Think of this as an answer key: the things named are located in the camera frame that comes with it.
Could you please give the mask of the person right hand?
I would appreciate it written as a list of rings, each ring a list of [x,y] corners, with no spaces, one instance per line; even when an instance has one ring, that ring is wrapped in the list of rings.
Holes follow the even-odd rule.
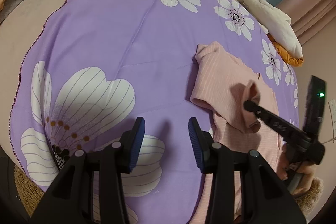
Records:
[[[295,190],[292,192],[292,195],[294,197],[301,197],[306,194],[311,188],[317,170],[317,165],[313,164],[310,161],[304,161],[300,164],[290,165],[290,162],[286,156],[286,149],[287,144],[284,144],[282,147],[282,153],[279,158],[276,173],[279,178],[284,181],[288,179],[288,170],[295,170],[296,168],[298,168],[296,172],[303,174],[303,176],[297,188],[295,188]]]

